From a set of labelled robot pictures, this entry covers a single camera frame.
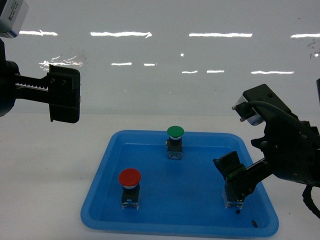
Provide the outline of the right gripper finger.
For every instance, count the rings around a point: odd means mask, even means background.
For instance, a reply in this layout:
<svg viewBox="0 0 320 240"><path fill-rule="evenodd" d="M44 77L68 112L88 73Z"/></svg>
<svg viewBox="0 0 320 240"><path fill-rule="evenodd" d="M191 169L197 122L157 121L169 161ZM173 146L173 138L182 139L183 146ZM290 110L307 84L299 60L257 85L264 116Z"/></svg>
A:
<svg viewBox="0 0 320 240"><path fill-rule="evenodd" d="M244 171L244 164L240 162L236 151L231 151L220 158L214 158L213 163L224 180L231 180Z"/></svg>
<svg viewBox="0 0 320 240"><path fill-rule="evenodd" d="M272 174L271 165L266 158L255 162L230 180L225 180L227 191L235 200L244 200L252 194L262 180Z"/></svg>

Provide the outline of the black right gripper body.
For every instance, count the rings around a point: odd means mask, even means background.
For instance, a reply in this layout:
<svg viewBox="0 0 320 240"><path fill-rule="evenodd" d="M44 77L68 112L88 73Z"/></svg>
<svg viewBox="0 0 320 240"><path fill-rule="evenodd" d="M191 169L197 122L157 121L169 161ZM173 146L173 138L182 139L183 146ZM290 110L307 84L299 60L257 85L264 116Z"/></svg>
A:
<svg viewBox="0 0 320 240"><path fill-rule="evenodd" d="M267 121L264 136L251 140L251 144L263 152L276 177L320 185L320 146L283 119Z"/></svg>

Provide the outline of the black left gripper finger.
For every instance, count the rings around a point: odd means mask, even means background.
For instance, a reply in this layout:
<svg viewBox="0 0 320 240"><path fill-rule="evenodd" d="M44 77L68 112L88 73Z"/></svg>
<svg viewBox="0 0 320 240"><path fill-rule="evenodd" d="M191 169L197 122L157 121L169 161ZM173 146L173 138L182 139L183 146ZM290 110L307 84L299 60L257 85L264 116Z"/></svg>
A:
<svg viewBox="0 0 320 240"><path fill-rule="evenodd" d="M15 75L14 83L17 99L49 105L51 122L79 121L81 75L77 69L50 65L45 77Z"/></svg>

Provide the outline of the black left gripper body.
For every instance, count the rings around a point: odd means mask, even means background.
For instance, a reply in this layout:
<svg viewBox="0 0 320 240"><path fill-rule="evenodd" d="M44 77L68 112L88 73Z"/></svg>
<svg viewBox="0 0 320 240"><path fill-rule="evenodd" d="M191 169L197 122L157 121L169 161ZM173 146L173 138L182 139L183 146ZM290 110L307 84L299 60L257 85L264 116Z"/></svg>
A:
<svg viewBox="0 0 320 240"><path fill-rule="evenodd" d="M15 75L20 75L14 61L6 60L5 43L0 40L0 116L6 115L14 106L16 84Z"/></svg>

